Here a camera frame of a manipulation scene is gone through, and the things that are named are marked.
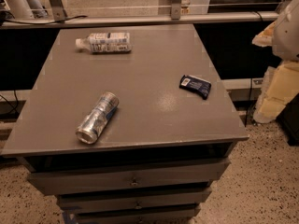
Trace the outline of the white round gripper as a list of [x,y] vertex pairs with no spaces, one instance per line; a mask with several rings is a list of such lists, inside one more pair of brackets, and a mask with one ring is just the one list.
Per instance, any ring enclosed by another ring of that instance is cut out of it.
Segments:
[[273,54],[285,60],[266,71],[253,113],[256,122],[269,123],[299,93],[299,62],[291,62],[299,61],[299,0],[291,0],[276,21],[254,36],[252,44],[272,46]]

